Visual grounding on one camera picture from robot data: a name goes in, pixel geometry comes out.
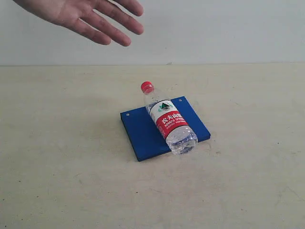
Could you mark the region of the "person's open bare hand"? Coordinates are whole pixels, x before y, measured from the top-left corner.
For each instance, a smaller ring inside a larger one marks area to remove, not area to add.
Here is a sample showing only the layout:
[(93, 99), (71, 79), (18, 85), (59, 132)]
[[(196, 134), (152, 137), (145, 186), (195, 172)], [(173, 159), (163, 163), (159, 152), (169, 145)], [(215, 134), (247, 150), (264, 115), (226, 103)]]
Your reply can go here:
[(112, 41), (124, 47), (131, 44), (131, 39), (104, 16), (135, 34), (144, 32), (142, 24), (134, 18), (143, 15), (143, 7), (136, 0), (17, 0), (16, 4), (47, 22), (101, 45), (109, 45)]

